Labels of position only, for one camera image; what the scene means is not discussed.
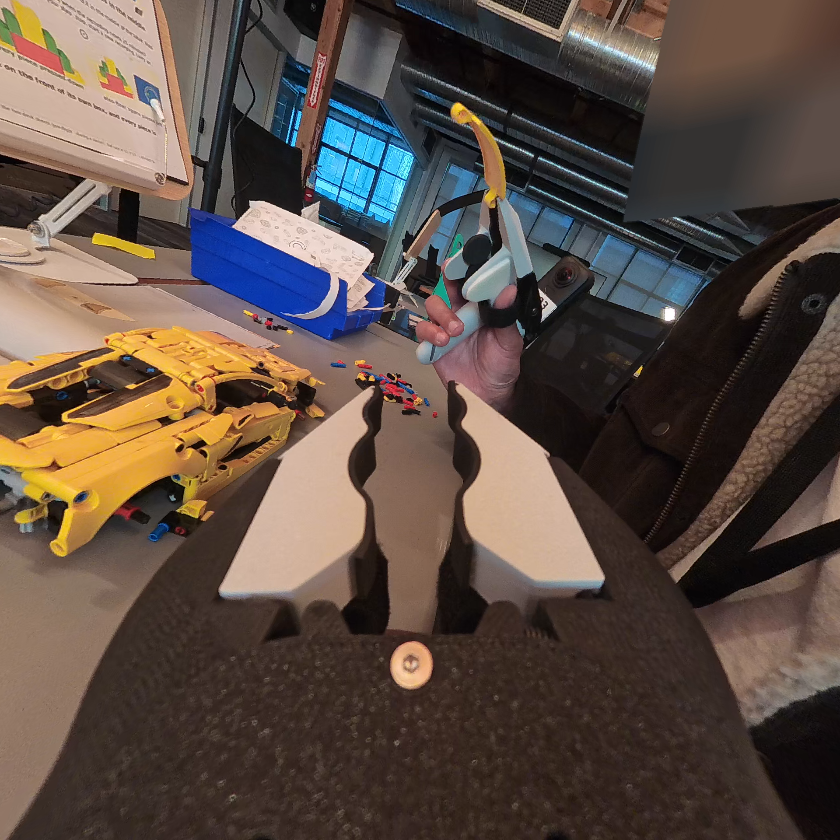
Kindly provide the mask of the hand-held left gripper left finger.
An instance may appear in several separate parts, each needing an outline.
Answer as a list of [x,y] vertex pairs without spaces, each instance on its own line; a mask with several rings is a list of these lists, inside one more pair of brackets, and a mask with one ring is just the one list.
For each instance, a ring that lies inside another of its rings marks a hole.
[[373,386],[280,457],[219,586],[227,600],[339,608],[355,634],[389,623],[387,560],[364,485],[376,469],[383,393]]

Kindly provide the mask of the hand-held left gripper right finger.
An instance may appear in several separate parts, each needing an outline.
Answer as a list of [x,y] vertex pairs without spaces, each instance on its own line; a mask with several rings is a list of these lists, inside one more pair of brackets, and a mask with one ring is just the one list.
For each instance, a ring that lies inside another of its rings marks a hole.
[[599,592],[605,575],[546,450],[454,381],[448,422],[462,485],[434,632],[470,634],[497,602],[530,617],[543,601]]

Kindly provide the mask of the person's right hand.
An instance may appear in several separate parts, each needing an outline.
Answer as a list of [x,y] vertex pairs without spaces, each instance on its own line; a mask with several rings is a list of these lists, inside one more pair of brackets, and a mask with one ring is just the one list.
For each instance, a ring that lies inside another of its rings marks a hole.
[[504,329],[484,326],[455,343],[465,330],[459,315],[467,301],[458,282],[444,279],[444,285],[448,301],[438,295],[426,300],[427,320],[417,324],[416,337],[439,349],[449,348],[433,363],[443,385],[465,385],[487,405],[508,414],[520,375],[522,336],[515,325]]

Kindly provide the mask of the wooden clipboard stand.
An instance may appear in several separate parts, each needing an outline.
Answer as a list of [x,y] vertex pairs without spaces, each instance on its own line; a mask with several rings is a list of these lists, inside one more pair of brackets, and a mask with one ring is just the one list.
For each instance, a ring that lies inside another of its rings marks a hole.
[[419,257],[424,248],[429,244],[431,238],[437,232],[443,217],[453,213],[455,210],[452,206],[439,206],[428,216],[425,223],[420,227],[419,231],[414,235],[413,240],[409,246],[403,251],[403,265],[397,273],[392,285],[400,291],[402,298],[411,301],[415,309],[421,306],[421,299],[415,292],[408,289],[406,282],[413,269],[417,266]]

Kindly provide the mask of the small yellow black brick assembly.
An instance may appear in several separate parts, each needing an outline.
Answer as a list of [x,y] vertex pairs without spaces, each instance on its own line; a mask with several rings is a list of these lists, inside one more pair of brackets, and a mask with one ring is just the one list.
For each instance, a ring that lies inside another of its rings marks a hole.
[[187,538],[213,514],[206,500],[188,501],[165,514],[150,532],[148,540],[159,542],[168,533]]

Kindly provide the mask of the pile of small coloured pins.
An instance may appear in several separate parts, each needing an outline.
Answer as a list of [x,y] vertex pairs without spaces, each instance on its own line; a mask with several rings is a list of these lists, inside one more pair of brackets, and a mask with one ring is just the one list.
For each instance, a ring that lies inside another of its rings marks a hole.
[[402,415],[421,416],[428,413],[432,418],[438,417],[438,411],[434,410],[429,400],[400,374],[379,373],[364,359],[353,362],[353,367],[356,370],[354,383],[360,390],[366,392],[378,389],[385,403],[401,407]]

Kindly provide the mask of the yellow brick car model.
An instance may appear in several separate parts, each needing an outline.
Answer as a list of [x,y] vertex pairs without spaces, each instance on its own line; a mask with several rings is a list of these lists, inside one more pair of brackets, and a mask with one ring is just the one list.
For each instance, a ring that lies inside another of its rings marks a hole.
[[2,501],[22,533],[64,558],[111,519],[148,524],[207,501],[277,455],[293,422],[320,419],[310,370],[212,331],[115,332],[101,346],[1,369]]

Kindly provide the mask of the patterned white paper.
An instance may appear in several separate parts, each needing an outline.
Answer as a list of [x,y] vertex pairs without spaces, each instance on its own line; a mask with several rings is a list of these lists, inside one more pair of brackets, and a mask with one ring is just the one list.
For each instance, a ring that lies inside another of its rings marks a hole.
[[314,320],[327,314],[340,294],[340,282],[348,286],[348,312],[382,312],[385,306],[371,306],[368,294],[374,283],[364,277],[374,254],[352,239],[336,234],[308,216],[290,213],[278,206],[252,201],[233,229],[284,252],[330,276],[329,290],[309,311],[282,315],[289,319]]

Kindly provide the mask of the wooden beam with red label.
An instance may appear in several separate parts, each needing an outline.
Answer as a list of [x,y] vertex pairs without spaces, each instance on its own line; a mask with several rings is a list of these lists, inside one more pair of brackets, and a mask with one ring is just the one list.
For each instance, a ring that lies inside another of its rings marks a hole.
[[327,1],[324,6],[297,133],[301,184],[306,192],[312,190],[308,180],[318,160],[335,73],[353,6],[353,1]]

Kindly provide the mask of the black monitor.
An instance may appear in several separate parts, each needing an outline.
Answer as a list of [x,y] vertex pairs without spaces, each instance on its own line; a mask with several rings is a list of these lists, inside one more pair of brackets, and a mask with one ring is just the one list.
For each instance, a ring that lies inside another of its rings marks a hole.
[[262,201],[299,215],[303,207],[301,150],[288,145],[236,107],[230,121],[234,174],[232,207],[244,215]]

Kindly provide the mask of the person's white shirt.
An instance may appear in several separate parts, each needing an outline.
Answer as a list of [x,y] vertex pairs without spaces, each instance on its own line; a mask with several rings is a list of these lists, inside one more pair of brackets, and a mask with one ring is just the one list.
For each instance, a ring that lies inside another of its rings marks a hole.
[[839,553],[699,609],[751,727],[839,683]]

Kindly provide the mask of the black pole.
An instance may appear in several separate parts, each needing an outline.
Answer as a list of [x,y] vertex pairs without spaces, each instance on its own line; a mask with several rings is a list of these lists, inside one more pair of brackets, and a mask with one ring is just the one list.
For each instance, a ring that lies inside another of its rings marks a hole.
[[222,181],[222,166],[228,127],[234,103],[239,62],[245,42],[250,1],[234,1],[230,18],[227,44],[224,53],[224,67],[219,83],[212,142],[203,170],[202,211],[214,214],[217,196]]

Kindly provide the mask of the yellow tape strip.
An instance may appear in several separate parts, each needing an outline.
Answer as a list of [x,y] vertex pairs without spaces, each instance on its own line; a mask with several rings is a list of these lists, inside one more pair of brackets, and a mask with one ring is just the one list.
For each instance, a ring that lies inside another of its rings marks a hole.
[[116,249],[125,254],[136,256],[141,259],[156,259],[153,247],[140,245],[117,236],[96,233],[91,236],[91,243],[99,247]]

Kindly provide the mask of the metal air duct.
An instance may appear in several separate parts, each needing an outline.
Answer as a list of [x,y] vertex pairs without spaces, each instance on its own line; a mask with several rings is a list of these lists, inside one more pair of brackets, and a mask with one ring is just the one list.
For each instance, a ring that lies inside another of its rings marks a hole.
[[561,78],[635,112],[645,112],[658,62],[659,42],[583,9],[560,44]]

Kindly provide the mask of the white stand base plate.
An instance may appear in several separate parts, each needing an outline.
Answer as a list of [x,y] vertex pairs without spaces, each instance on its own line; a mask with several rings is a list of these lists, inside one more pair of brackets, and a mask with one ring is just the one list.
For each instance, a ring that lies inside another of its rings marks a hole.
[[1,267],[66,283],[133,286],[136,276],[112,266],[57,237],[38,245],[24,228],[1,227]]

